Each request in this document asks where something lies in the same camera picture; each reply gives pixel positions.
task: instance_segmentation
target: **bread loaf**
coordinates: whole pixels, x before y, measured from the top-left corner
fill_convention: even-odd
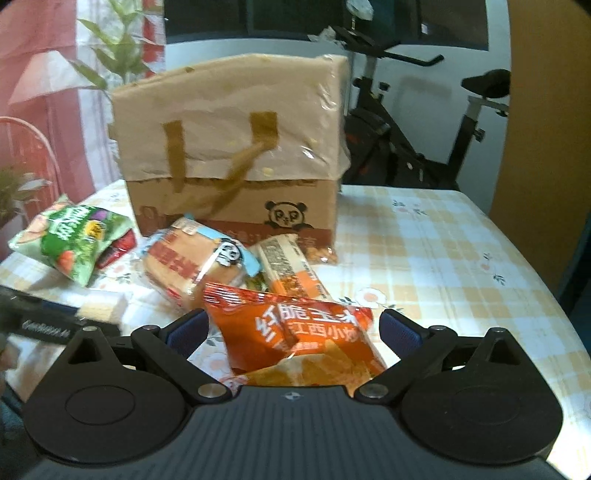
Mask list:
[[[150,247],[144,268],[169,297],[185,311],[191,311],[202,306],[207,281],[242,283],[245,260],[256,263],[256,274],[258,263],[240,242],[194,220],[181,218]]]

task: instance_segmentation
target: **table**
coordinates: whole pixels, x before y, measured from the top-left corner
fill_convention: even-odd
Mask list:
[[[125,183],[116,181],[85,203],[133,217]],[[591,473],[591,359],[554,297],[501,231],[465,195],[436,190],[343,186],[336,251],[339,265],[315,267],[331,295],[369,306],[375,318],[394,308],[423,326],[482,336],[508,328],[560,400],[564,424],[548,461],[567,477]],[[90,287],[124,291],[129,307],[123,334],[153,323],[165,326],[178,312],[159,293],[135,281],[132,255],[98,274]],[[87,290],[57,271],[12,254],[0,282],[74,306]],[[370,332],[390,366],[397,357]],[[21,364],[7,375],[28,398],[61,347],[17,339]],[[209,338],[190,358],[221,378],[229,373],[221,338]]]

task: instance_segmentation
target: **panda logo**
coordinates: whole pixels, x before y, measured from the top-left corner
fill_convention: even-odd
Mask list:
[[[269,211],[269,219],[265,224],[273,228],[289,228],[295,231],[314,228],[306,223],[304,212],[308,207],[304,203],[267,202],[265,208]]]

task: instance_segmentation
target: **snack bag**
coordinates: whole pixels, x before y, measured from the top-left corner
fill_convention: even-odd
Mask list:
[[[273,367],[248,372],[221,381],[236,391],[240,385],[261,387],[315,387],[344,385],[349,395],[373,378],[363,362],[353,362],[332,340],[324,353],[298,355],[281,360]]]
[[[101,253],[131,226],[131,220],[124,215],[90,205],[74,205],[62,195],[8,245],[85,287]]]
[[[187,312],[202,305],[205,282],[240,285],[260,270],[239,241],[185,217],[158,234],[142,263],[151,282]]]
[[[297,243],[297,234],[269,237],[252,247],[269,289],[281,295],[331,301]]]
[[[333,342],[353,363],[371,375],[385,365],[365,331],[371,311],[311,299],[208,284],[207,313],[220,329],[230,367],[236,374],[272,367],[296,355],[326,353]]]
[[[130,228],[121,238],[115,240],[96,261],[96,268],[106,268],[115,260],[125,255],[137,246],[134,231]]]
[[[219,307],[232,307],[237,305],[252,303],[293,303],[296,305],[311,304],[318,310],[331,314],[334,309],[337,313],[351,314],[355,317],[359,327],[367,332],[374,323],[374,314],[367,307],[356,305],[341,305],[328,301],[318,301],[313,299],[301,299],[298,297],[288,297],[272,292],[244,290],[242,288],[228,288],[226,285],[210,283],[203,293],[205,304],[217,304]]]

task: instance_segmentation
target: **packaged bread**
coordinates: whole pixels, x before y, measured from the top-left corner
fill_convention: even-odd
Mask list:
[[[297,234],[276,235],[252,247],[269,289],[280,295],[332,301],[297,245]]]
[[[239,241],[184,217],[150,246],[143,265],[151,282],[187,312],[202,306],[207,281],[237,286],[260,270]]]

